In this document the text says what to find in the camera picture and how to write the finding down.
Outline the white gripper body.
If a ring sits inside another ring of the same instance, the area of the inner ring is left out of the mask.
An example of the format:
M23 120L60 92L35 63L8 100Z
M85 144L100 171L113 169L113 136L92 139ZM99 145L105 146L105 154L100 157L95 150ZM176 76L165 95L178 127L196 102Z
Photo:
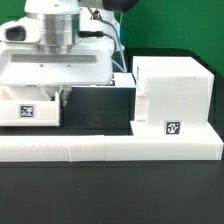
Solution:
M112 39L82 39L70 54L39 53L32 44L0 44L0 85L106 85L112 79Z

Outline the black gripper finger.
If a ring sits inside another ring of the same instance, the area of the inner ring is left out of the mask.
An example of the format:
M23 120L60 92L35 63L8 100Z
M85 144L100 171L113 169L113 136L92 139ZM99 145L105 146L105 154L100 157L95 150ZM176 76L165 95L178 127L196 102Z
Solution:
M67 98L68 98L70 92L71 92L71 87L70 86L62 85L60 87L60 102L61 102L62 107L66 106Z

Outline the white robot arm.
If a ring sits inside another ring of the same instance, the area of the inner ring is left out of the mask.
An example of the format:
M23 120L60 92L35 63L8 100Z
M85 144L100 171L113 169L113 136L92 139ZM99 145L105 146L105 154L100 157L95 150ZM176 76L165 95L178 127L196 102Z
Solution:
M96 9L125 13L139 0L26 0L26 16L0 25L0 87L52 89L106 85L120 40L99 27Z

